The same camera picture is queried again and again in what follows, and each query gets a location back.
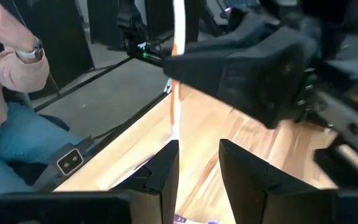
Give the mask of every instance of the wooden table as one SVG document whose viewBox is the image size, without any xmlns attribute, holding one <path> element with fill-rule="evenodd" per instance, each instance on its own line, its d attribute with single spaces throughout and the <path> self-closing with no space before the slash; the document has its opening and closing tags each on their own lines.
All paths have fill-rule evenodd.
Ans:
<svg viewBox="0 0 358 224">
<path fill-rule="evenodd" d="M 285 172 L 319 188 L 333 183 L 312 161 L 313 150 L 332 136 L 283 121 L 276 130 L 214 98 L 183 87 L 181 135 L 183 163 L 177 214 L 198 222 L 234 223 L 221 178 L 218 142 L 231 139 Z M 170 97 L 136 121 L 110 145 L 64 182 L 57 191 L 108 190 L 134 166 L 158 152 L 170 137 Z"/>
</svg>

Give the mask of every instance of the chair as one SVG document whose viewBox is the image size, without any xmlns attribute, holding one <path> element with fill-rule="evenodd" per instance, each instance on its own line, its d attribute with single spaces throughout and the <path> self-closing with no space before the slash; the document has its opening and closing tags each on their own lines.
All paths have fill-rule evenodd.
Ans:
<svg viewBox="0 0 358 224">
<path fill-rule="evenodd" d="M 2 89 L 4 99 L 6 102 L 15 102 L 20 103 L 21 105 L 28 106 L 32 108 L 30 98 L 27 94 L 14 92 L 8 90 L 7 88 Z M 40 114 L 45 119 L 49 120 L 53 124 L 56 124 L 58 127 L 64 129 L 65 131 L 69 131 L 70 127 L 62 121 L 60 118 L 50 116 L 50 115 L 43 115 Z M 47 167 L 46 164 L 40 163 L 25 163 L 19 161 L 9 161 L 8 165 L 13 168 L 15 173 L 22 177 L 27 185 L 33 185 L 41 173 Z"/>
</svg>

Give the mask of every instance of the person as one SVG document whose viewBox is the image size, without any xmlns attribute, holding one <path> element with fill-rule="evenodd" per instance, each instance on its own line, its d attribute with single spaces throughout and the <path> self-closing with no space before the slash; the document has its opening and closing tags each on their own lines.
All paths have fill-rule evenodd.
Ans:
<svg viewBox="0 0 358 224">
<path fill-rule="evenodd" d="M 0 194 L 32 192 L 7 164 L 9 161 L 47 164 L 67 143 L 82 138 L 60 129 L 32 109 L 6 103 L 2 87 L 21 93 L 41 90 L 49 65 L 40 40 L 0 4 Z"/>
</svg>

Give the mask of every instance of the pink sweater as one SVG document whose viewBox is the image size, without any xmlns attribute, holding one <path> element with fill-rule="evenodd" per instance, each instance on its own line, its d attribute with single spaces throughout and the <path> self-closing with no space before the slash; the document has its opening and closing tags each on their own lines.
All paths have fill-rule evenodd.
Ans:
<svg viewBox="0 0 358 224">
<path fill-rule="evenodd" d="M 49 64 L 45 56 L 41 61 L 25 64 L 10 48 L 0 53 L 0 125 L 6 120 L 7 107 L 2 86 L 10 90 L 29 93 L 41 90 L 47 81 Z"/>
</svg>

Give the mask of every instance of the jeans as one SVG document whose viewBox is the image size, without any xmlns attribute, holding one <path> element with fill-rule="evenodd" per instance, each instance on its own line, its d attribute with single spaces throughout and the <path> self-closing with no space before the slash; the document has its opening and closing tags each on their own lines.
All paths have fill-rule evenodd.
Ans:
<svg viewBox="0 0 358 224">
<path fill-rule="evenodd" d="M 51 156 L 67 143 L 78 144 L 75 136 L 30 108 L 8 103 L 7 120 L 0 127 L 0 194 L 32 192 L 7 164 L 7 161 L 48 164 Z"/>
</svg>

